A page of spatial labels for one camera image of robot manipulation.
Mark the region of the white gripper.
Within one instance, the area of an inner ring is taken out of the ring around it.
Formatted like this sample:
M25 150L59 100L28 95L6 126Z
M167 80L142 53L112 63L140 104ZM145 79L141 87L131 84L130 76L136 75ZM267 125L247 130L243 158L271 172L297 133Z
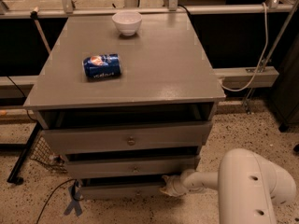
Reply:
M178 175L163 175L162 179L166 183L166 187L159 188L161 193L172 197L179 197L187 193L187 189L182 185Z

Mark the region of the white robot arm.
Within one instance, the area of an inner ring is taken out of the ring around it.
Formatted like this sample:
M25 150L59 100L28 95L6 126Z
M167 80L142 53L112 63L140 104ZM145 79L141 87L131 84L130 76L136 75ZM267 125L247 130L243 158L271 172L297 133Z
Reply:
M296 196L287 170L244 148L228 151L216 172L189 169L163 180L161 193L172 197L216 190L220 224L277 224L274 207Z

